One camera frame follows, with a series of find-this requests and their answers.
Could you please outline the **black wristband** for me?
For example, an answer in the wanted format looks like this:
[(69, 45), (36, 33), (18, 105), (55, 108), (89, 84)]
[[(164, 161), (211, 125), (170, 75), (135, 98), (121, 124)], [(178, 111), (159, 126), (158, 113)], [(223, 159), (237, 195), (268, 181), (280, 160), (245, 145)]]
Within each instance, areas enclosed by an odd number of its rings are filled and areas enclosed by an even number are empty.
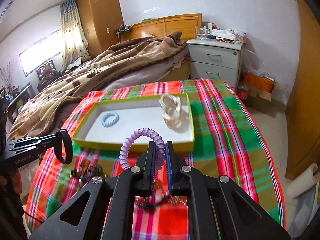
[(73, 145), (70, 135), (66, 129), (60, 129), (55, 133), (57, 143), (54, 153), (57, 160), (62, 164), (70, 164), (73, 159)]

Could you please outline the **brown patterned blanket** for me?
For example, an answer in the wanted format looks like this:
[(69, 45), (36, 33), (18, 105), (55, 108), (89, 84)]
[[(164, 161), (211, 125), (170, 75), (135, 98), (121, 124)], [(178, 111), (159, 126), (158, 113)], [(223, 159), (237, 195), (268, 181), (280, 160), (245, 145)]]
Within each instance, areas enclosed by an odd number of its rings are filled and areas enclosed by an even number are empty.
[(187, 47), (181, 31), (165, 37), (140, 37), (110, 46), (82, 68), (64, 75), (39, 92), (22, 108), (7, 139), (48, 135), (70, 103), (79, 103), (91, 91), (156, 63), (172, 59)]

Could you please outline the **teddy bear picture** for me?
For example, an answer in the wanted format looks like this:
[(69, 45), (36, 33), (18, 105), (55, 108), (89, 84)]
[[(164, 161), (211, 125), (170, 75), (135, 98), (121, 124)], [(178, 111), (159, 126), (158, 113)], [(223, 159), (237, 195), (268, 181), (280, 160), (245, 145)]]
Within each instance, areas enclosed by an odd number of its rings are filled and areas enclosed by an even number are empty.
[(45, 85), (49, 81), (52, 81), (54, 78), (58, 76), (58, 72), (55, 68), (55, 65), (53, 63), (53, 60), (50, 60), (43, 65), (41, 65), (36, 70), (37, 76), (39, 78), (38, 85)]

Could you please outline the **red green plaid cloth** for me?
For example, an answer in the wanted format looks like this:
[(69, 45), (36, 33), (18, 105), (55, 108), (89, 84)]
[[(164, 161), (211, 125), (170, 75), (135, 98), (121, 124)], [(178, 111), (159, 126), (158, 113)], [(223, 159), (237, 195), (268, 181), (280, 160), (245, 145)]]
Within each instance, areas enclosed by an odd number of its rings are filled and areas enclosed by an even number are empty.
[[(194, 150), (184, 154), (187, 164), (211, 177), (229, 176), (280, 225), (285, 225), (285, 198), (267, 143), (246, 107), (222, 81), (157, 82), (89, 92), (63, 127), (73, 134), (99, 101), (178, 93), (188, 95), (194, 123)], [(118, 151), (74, 145), (73, 162), (65, 166), (56, 160), (53, 150), (48, 150), (30, 186), (24, 216), (27, 228), (36, 230), (80, 189), (80, 182), (71, 176), (72, 169), (92, 160), (114, 177), (122, 171), (118, 156)]]

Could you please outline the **green-edged white tray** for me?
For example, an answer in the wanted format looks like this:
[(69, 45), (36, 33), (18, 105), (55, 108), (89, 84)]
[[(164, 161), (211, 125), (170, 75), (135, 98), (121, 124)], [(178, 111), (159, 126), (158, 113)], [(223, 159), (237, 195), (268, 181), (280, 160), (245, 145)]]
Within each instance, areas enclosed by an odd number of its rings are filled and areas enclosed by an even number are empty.
[(160, 95), (96, 102), (85, 114), (72, 135), (80, 147), (120, 151), (127, 136), (137, 128), (150, 128), (162, 139), (171, 141), (176, 152), (191, 152), (194, 148), (194, 126), (187, 94), (175, 94), (181, 99), (182, 125), (169, 128), (159, 104)]

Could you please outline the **paper towel roll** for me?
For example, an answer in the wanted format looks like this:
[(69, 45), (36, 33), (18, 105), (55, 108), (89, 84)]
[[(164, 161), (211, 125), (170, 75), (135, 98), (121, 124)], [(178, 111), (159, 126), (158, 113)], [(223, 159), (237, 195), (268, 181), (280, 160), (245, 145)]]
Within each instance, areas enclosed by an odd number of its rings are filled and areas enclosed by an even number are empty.
[(301, 175), (299, 175), (287, 187), (287, 195), (290, 198), (296, 198), (308, 191), (319, 181), (319, 166), (312, 163)]

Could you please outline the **patterned window curtain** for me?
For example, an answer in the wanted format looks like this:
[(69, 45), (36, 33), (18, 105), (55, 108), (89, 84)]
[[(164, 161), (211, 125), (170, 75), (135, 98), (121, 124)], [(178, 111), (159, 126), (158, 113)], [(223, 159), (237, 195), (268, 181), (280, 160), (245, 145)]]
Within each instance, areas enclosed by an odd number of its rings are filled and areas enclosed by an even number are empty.
[(81, 25), (76, 0), (67, 0), (60, 4), (62, 47), (62, 71), (79, 57), (88, 55), (88, 42)]

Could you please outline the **clear gold hair claw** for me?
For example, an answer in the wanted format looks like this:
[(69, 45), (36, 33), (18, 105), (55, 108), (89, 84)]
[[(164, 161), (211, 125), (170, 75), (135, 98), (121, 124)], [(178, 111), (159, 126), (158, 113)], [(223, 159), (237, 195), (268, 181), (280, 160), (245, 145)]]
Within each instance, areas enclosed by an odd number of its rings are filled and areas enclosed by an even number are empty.
[(163, 94), (159, 99), (162, 118), (169, 128), (179, 128), (182, 125), (182, 107), (179, 96)]

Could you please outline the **wooden door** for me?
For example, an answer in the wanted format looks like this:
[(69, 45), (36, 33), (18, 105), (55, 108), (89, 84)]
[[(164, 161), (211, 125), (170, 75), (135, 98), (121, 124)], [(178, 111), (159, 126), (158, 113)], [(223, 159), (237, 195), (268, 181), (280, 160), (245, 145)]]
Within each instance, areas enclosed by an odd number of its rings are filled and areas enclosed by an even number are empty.
[(287, 167), (296, 179), (311, 164), (319, 164), (319, 23), (305, 0), (297, 0), (300, 54), (295, 84), (286, 108)]

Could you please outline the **orange box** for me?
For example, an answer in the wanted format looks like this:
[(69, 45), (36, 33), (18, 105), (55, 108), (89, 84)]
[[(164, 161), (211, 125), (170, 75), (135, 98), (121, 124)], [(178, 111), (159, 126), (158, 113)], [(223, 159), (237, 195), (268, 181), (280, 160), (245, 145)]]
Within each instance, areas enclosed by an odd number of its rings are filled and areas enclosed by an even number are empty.
[(259, 77), (251, 73), (244, 74), (244, 83), (265, 92), (271, 92), (274, 82), (266, 77)]

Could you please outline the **grey bedside cabinet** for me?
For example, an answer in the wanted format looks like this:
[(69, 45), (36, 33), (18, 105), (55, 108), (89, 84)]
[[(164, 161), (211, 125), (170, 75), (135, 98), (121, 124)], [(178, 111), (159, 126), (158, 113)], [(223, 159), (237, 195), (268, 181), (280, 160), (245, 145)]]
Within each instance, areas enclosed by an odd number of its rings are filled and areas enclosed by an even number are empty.
[(241, 72), (242, 43), (214, 40), (187, 41), (192, 79), (222, 80), (236, 89)]

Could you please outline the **tall wooden wardrobe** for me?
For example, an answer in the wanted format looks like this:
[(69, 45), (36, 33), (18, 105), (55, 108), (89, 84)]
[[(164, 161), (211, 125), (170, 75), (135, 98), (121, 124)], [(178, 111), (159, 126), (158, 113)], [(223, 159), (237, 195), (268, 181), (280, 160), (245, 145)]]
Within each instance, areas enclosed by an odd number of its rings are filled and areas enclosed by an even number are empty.
[(76, 0), (88, 52), (95, 58), (117, 43), (115, 30), (124, 23), (119, 0)]

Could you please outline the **drinking glass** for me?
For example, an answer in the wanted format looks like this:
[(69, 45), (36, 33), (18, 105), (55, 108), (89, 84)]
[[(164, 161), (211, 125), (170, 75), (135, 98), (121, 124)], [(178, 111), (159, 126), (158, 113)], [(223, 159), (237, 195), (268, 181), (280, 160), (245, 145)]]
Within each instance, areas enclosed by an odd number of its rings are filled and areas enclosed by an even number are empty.
[(206, 40), (207, 39), (207, 28), (206, 26), (197, 25), (195, 27), (196, 30), (196, 38), (198, 40)]

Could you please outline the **wooden headboard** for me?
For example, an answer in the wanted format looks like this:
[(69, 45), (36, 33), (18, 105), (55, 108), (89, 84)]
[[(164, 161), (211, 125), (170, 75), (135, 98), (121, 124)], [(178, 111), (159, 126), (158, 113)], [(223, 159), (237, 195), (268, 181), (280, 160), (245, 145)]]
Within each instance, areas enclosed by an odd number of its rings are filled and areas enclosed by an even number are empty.
[(196, 26), (202, 25), (202, 14), (181, 14), (156, 18), (133, 24), (130, 31), (121, 33), (120, 41), (145, 37), (168, 36), (173, 31), (181, 31), (181, 39), (192, 40), (196, 38)]

